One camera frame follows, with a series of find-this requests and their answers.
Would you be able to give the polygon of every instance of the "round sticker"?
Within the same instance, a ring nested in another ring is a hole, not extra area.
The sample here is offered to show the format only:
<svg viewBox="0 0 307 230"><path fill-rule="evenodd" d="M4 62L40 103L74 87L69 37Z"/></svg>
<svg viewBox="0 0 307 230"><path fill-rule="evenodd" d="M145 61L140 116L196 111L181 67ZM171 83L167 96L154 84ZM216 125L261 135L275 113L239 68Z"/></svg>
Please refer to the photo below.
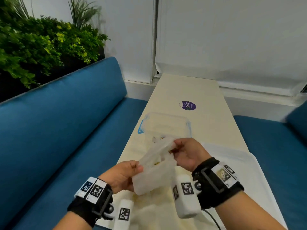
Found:
<svg viewBox="0 0 307 230"><path fill-rule="evenodd" d="M196 109L196 105L189 101L182 101L182 103L179 103L179 106L181 106L181 108L185 110L195 110Z"/></svg>

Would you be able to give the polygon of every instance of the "person's right hand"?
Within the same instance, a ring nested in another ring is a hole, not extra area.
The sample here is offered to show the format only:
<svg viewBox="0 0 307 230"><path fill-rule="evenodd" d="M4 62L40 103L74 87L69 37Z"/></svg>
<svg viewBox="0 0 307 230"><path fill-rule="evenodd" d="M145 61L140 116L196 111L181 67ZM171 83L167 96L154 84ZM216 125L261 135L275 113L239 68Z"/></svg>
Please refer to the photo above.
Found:
<svg viewBox="0 0 307 230"><path fill-rule="evenodd" d="M171 152L177 161L177 165L193 172L205 160L211 158L204 147L193 138L181 138L174 140L176 148Z"/></svg>

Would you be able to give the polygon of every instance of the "clear plastic container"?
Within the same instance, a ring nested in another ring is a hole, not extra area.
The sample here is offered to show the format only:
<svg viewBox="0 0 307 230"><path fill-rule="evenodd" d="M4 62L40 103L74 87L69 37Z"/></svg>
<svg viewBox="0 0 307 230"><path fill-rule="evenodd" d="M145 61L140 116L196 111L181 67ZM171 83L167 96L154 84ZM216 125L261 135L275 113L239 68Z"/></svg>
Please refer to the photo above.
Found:
<svg viewBox="0 0 307 230"><path fill-rule="evenodd" d="M158 112L149 112L145 115L141 130L145 134L147 148L166 136L173 138L192 137L191 122L186 117Z"/></svg>
<svg viewBox="0 0 307 230"><path fill-rule="evenodd" d="M159 140L140 159L144 170L132 177L134 192L137 195L148 193L161 186L170 186L177 164L174 155L169 153L175 147L174 139L166 137Z"/></svg>

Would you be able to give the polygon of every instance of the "table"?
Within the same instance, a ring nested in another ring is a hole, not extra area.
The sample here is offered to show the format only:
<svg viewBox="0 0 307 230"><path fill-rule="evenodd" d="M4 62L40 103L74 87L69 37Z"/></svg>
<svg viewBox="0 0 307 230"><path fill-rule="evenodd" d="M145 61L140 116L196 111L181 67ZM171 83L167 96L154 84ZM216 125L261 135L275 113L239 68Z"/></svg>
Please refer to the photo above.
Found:
<svg viewBox="0 0 307 230"><path fill-rule="evenodd" d="M196 108L181 108L183 101L193 103ZM145 136L138 134L138 129L148 112L187 117L191 122L192 137L196 140L249 152L216 81L163 74L118 163L139 160L146 153ZM176 170L191 174L182 168ZM116 205L123 198L134 201L131 224L137 223L139 229L217 229L211 223L206 224L198 219L179 219L170 187L162 187L142 196L121 191L113 196L113 203ZM101 219L97 224L107 228L113 227L113 221Z"/></svg>

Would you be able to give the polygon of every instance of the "black planter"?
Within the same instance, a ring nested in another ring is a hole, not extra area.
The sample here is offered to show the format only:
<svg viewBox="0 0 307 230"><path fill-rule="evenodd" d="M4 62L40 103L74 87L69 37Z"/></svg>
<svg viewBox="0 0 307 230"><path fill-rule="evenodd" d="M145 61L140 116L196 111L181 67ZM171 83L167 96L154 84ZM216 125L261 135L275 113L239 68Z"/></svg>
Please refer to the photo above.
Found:
<svg viewBox="0 0 307 230"><path fill-rule="evenodd" d="M98 60L104 59L105 57L103 48L99 49L99 53L100 56L98 57ZM87 66L84 61L79 60L75 57L63 56L61 57L61 61L64 63L64 66L52 68L50 70L51 74L49 76L46 76L45 74L42 74L40 72L40 65L21 64L21 67L29 70L31 73L34 73L34 79L36 80L36 82L43 85ZM33 84L31 89L34 89L36 87L37 86ZM0 102L20 95L21 93L28 92L31 89L25 88L19 79L14 79L10 75L10 73L0 69Z"/></svg>

